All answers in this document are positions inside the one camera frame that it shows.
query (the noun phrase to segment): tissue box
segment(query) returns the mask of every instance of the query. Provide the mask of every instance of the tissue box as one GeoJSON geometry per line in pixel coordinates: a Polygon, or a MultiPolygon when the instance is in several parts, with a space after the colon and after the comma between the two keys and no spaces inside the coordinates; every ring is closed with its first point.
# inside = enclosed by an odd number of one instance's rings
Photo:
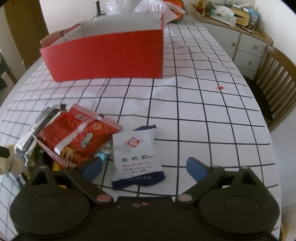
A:
{"type": "Polygon", "coordinates": [[[51,41],[41,41],[40,52],[57,82],[161,78],[163,29],[157,12],[103,15],[53,33],[51,41]]]}
{"type": "Polygon", "coordinates": [[[220,22],[226,23],[227,25],[230,25],[231,27],[235,27],[235,24],[237,22],[237,18],[224,12],[224,11],[217,11],[217,10],[211,10],[210,17],[212,19],[218,20],[220,22]]]}

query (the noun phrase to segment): silver foil wrapper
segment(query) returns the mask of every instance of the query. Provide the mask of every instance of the silver foil wrapper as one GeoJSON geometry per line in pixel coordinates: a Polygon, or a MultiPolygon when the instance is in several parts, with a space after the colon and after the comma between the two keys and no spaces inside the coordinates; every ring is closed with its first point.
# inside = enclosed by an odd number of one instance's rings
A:
{"type": "Polygon", "coordinates": [[[23,135],[15,144],[16,153],[18,157],[23,159],[25,166],[30,162],[29,154],[37,143],[34,136],[36,136],[61,111],[66,111],[66,104],[56,104],[46,107],[31,125],[29,132],[23,135]]]}

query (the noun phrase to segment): white cabinet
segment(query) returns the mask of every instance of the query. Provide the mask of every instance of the white cabinet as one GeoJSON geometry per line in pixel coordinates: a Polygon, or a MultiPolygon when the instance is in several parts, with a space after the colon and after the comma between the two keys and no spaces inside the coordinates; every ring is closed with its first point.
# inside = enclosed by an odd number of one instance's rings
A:
{"type": "Polygon", "coordinates": [[[241,33],[239,31],[217,26],[210,23],[201,23],[217,40],[243,76],[253,79],[267,43],[241,33]]]}
{"type": "Polygon", "coordinates": [[[265,47],[267,45],[267,43],[259,39],[253,38],[252,36],[246,34],[242,34],[238,50],[251,53],[262,58],[265,47]]]}
{"type": "Polygon", "coordinates": [[[238,50],[234,59],[237,67],[256,71],[259,67],[261,57],[238,50]]]}
{"type": "Polygon", "coordinates": [[[240,32],[213,24],[201,23],[233,59],[240,32]]]}

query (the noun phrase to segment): table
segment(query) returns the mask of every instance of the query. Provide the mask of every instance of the table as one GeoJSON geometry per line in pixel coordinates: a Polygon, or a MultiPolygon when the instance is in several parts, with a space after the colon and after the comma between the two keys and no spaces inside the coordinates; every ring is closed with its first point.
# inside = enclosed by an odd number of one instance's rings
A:
{"type": "MultiPolygon", "coordinates": [[[[154,186],[112,190],[113,160],[94,183],[113,197],[171,196],[195,184],[186,171],[193,156],[237,171],[249,166],[281,203],[277,165],[266,123],[244,78],[217,41],[193,17],[168,24],[163,79],[92,79],[56,83],[44,62],[1,119],[0,145],[14,144],[49,105],[79,103],[119,122],[122,131],[156,125],[155,148],[166,179],[154,186]]],[[[8,209],[18,190],[0,176],[0,231],[16,231],[8,209]]],[[[278,237],[280,220],[273,234],[278,237]]]]}

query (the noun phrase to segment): blue gripper pad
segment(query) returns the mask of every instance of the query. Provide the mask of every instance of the blue gripper pad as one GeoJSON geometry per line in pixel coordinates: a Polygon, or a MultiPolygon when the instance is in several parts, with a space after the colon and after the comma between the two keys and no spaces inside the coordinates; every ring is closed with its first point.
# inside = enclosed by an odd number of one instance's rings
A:
{"type": "Polygon", "coordinates": [[[90,182],[93,182],[95,178],[100,174],[103,168],[103,161],[101,158],[96,158],[96,161],[86,167],[82,173],[82,176],[90,182]]]}
{"type": "Polygon", "coordinates": [[[186,163],[187,172],[196,181],[204,179],[210,172],[210,167],[206,166],[194,157],[189,157],[186,163]]]}

